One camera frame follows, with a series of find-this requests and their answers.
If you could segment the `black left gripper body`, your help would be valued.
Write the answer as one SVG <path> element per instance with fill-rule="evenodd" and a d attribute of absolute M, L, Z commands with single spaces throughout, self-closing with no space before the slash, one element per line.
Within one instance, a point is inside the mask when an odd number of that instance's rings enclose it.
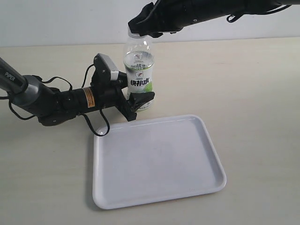
<path fill-rule="evenodd" d="M 90 88 L 95 99 L 96 108 L 105 109 L 115 107 L 127 121 L 136 120 L 137 113 L 131 109 L 129 102 L 122 92 L 122 89 L 125 87 L 127 87 L 127 79 L 110 81 L 108 84 L 92 81 Z"/>

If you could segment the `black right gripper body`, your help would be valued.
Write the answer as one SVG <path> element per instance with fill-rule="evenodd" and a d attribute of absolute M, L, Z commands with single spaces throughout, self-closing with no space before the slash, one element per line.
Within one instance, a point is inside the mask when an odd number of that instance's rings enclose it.
<path fill-rule="evenodd" d="M 150 15 L 156 32 L 174 33 L 195 23 L 192 0 L 157 0 Z"/>

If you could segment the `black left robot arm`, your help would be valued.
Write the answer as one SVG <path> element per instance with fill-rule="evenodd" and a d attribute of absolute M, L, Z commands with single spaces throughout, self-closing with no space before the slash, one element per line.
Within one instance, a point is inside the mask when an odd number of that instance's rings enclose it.
<path fill-rule="evenodd" d="M 111 58 L 98 53 L 89 87 L 60 91 L 36 75 L 21 75 L 4 60 L 0 61 L 0 88 L 7 92 L 10 105 L 16 105 L 37 117 L 43 126 L 56 126 L 76 116 L 115 107 L 127 119 L 136 119 L 136 111 L 154 99 L 154 92 L 132 93 L 126 99 L 127 74 L 118 70 Z"/>

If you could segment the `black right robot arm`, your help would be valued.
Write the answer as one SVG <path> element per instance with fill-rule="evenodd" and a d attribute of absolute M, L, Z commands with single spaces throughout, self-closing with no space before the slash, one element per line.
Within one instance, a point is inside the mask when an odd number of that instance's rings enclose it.
<path fill-rule="evenodd" d="M 243 15 L 270 15 L 299 5 L 298 0 L 158 0 L 145 5 L 128 22 L 132 34 L 159 38 L 184 27 L 227 17 L 229 23 Z"/>

